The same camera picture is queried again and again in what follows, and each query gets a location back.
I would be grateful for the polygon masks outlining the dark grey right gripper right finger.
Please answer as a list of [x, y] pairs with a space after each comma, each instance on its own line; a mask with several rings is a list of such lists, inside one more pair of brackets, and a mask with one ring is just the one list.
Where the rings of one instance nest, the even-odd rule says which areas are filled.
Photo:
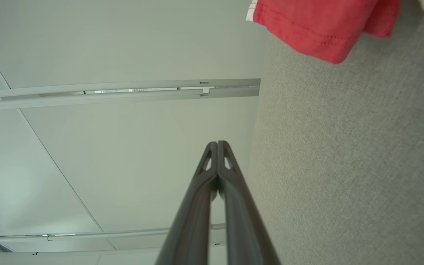
[[218, 176], [225, 201], [229, 265], [281, 264], [231, 146], [218, 142]]

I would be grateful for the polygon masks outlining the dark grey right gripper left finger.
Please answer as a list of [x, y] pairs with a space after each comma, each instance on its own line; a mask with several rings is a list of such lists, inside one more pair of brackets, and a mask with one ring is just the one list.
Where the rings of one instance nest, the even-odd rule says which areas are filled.
[[207, 265], [211, 194], [216, 190], [218, 143], [207, 144], [155, 262]]

